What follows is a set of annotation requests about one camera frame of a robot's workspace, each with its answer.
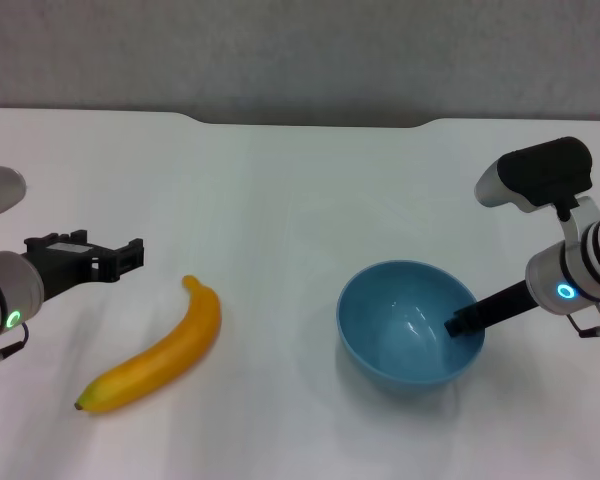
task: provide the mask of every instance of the yellow banana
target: yellow banana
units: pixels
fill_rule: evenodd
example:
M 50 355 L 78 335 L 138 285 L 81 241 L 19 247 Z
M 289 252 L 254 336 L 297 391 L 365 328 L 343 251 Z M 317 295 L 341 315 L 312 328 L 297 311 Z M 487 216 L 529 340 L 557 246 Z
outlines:
M 182 284 L 191 295 L 182 321 L 153 347 L 91 382 L 76 409 L 104 413 L 133 402 L 175 379 L 211 348 L 220 330 L 220 300 L 191 275 Z

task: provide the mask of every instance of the green led light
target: green led light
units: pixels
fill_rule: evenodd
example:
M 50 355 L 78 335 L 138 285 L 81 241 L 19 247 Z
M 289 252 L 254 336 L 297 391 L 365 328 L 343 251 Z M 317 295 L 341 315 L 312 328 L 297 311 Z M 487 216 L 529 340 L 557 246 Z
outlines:
M 18 320 L 20 320 L 20 312 L 15 310 L 11 315 L 9 315 L 9 318 L 7 318 L 7 328 L 15 327 L 18 323 Z

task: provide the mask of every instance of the blue led light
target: blue led light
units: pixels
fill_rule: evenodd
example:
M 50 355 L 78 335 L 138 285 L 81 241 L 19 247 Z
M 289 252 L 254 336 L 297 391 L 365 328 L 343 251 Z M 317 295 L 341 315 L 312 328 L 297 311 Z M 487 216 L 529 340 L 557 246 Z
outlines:
M 572 286 L 567 285 L 566 283 L 561 283 L 560 285 L 558 285 L 557 290 L 558 295 L 560 295 L 562 298 L 566 298 L 567 300 L 575 298 L 576 296 L 575 289 Z

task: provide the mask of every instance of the plastic bowl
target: plastic bowl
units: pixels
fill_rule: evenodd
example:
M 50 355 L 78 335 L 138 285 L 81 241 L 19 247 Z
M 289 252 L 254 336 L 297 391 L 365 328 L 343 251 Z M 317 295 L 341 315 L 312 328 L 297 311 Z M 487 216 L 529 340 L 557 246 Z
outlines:
M 379 263 L 344 287 L 338 330 L 372 380 L 399 391 L 428 389 L 456 378 L 480 353 L 484 332 L 451 338 L 444 328 L 473 302 L 460 281 L 431 265 Z

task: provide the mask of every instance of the table surface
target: table surface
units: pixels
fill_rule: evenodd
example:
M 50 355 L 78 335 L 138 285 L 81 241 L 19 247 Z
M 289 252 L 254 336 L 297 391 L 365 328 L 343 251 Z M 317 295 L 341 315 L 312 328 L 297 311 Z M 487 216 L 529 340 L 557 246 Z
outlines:
M 0 164 L 29 185 L 0 216 L 0 249 L 80 228 L 146 246 L 120 282 L 45 304 L 27 348 L 0 364 L 0 479 L 600 479 L 600 339 L 566 319 L 536 309 L 490 329 L 464 376 L 407 400 L 358 373 L 335 324 L 347 280 L 382 260 L 431 263 L 478 298 L 522 280 L 561 239 L 554 215 L 483 208 L 473 187 L 503 153 L 566 135 L 593 154 L 600 206 L 600 122 L 300 128 L 0 110 Z M 211 353 L 128 408 L 74 410 L 95 376 L 179 321 L 185 274 L 223 302 Z

